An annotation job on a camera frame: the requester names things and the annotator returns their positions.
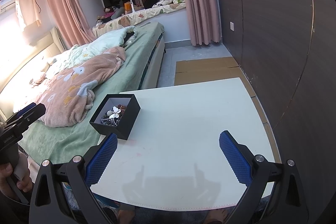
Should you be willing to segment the hanging white garment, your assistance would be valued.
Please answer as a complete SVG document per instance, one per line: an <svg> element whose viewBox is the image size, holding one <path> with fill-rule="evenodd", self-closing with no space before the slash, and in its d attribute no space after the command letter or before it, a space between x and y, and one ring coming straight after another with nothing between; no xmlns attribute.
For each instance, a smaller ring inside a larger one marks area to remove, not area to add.
<svg viewBox="0 0 336 224"><path fill-rule="evenodd" d="M39 8L35 0L15 0L15 13L21 29L36 24L41 25Z"/></svg>

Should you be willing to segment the gold butterfly brooch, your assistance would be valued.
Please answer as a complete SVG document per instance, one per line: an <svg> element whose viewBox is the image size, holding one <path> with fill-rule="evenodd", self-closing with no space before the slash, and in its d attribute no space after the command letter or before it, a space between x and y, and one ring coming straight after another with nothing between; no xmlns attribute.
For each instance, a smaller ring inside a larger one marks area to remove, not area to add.
<svg viewBox="0 0 336 224"><path fill-rule="evenodd" d="M106 115L108 116L109 119L118 119L121 117L123 112L124 112L124 109L113 106L111 110L108 110L106 112Z"/></svg>

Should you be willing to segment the flattened brown cardboard sheet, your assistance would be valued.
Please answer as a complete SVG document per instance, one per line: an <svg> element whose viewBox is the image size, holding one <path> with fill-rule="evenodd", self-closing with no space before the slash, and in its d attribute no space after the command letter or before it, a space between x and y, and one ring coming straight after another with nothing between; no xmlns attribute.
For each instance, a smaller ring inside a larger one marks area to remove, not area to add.
<svg viewBox="0 0 336 224"><path fill-rule="evenodd" d="M232 78L239 78L242 81L264 126L275 162L280 163L280 153L266 113L252 85L233 57L178 61L175 68L174 84L194 84Z"/></svg>

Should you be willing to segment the pink duck print blanket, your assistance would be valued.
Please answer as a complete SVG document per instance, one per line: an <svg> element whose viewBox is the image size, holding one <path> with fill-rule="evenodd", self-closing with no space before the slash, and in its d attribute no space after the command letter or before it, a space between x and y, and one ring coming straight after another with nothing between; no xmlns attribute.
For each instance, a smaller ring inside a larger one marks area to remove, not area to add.
<svg viewBox="0 0 336 224"><path fill-rule="evenodd" d="M45 106L39 118L47 127L70 127L80 123L93 107L94 88L112 77L126 61L123 47L113 47L73 68L64 69L37 98Z"/></svg>

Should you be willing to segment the left pink curtain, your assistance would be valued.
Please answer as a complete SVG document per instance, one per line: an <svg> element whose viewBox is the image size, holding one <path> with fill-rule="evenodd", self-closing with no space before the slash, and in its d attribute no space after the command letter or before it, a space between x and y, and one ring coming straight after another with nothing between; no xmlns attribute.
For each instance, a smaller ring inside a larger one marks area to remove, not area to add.
<svg viewBox="0 0 336 224"><path fill-rule="evenodd" d="M47 0L57 28L68 48L94 41L95 36L88 24L79 0Z"/></svg>

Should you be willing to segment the dark brown wardrobe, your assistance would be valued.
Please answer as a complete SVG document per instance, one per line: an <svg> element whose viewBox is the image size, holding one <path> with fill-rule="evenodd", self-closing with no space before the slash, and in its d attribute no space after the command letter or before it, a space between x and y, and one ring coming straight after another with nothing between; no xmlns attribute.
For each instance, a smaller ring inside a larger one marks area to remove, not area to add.
<svg viewBox="0 0 336 224"><path fill-rule="evenodd" d="M315 223L335 195L335 0L219 7L223 43L256 92L281 159L297 164Z"/></svg>

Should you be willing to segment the white table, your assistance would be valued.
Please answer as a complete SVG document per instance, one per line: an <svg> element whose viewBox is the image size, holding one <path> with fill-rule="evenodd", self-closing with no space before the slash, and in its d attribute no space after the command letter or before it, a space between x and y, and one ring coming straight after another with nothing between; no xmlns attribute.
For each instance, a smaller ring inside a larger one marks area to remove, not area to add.
<svg viewBox="0 0 336 224"><path fill-rule="evenodd" d="M166 211L217 209L245 190L219 147L229 131L273 161L268 136L241 79L138 90L140 111L92 192Z"/></svg>

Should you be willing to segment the black jewelry box white interior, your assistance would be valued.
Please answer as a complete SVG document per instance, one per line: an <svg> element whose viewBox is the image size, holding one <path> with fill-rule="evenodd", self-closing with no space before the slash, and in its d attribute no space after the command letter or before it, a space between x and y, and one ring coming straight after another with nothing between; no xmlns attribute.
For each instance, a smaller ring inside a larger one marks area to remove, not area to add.
<svg viewBox="0 0 336 224"><path fill-rule="evenodd" d="M101 135L127 140L141 107L134 94L107 94L90 119Z"/></svg>

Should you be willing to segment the floral window seat cushion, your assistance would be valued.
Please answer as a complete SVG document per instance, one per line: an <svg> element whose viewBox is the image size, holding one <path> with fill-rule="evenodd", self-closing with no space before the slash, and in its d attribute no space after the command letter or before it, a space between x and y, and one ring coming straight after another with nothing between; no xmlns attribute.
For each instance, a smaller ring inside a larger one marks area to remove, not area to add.
<svg viewBox="0 0 336 224"><path fill-rule="evenodd" d="M150 18L159 16L161 14L169 14L186 8L185 1L178 0L179 2L171 3L169 5L152 7L150 9L139 10L127 15L122 15L116 19L108 20L106 23L97 23L92 28L93 34L98 38L103 34L119 30L129 26L136 26Z"/></svg>

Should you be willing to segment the light green floral quilt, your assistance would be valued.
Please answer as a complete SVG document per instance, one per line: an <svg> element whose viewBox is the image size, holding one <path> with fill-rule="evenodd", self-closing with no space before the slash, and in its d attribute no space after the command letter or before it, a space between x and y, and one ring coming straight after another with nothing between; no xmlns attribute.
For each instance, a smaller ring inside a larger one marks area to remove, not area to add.
<svg viewBox="0 0 336 224"><path fill-rule="evenodd" d="M46 71L46 78L52 79L64 69L76 67L110 48L127 47L136 36L135 26L129 26L107 32L89 44L82 46L76 44L70 50L49 58L50 67Z"/></svg>

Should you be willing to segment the orange box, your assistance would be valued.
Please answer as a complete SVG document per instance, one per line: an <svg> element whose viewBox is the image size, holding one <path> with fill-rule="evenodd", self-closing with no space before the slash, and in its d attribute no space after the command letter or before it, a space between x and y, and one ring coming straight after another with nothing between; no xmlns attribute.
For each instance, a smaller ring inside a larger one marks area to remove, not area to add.
<svg viewBox="0 0 336 224"><path fill-rule="evenodd" d="M125 10L125 12L126 12L127 14L132 12L132 8L131 8L131 4L130 4L130 2L126 2L126 3L124 3L124 10Z"/></svg>

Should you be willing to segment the bed with green sheet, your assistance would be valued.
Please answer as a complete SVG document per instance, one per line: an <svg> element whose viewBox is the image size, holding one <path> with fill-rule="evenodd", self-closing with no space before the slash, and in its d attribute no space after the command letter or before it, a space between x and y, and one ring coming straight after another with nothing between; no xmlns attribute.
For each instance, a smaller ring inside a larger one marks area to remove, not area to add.
<svg viewBox="0 0 336 224"><path fill-rule="evenodd" d="M112 77L93 90L96 96L94 105L82 122L72 127L50 128L36 121L24 132L19 145L36 163L40 164L44 159L62 163L72 156L84 155L100 139L89 120L104 97L140 87L146 63L158 39L163 36L164 26L150 22L135 30L137 37L126 47L126 61Z"/></svg>

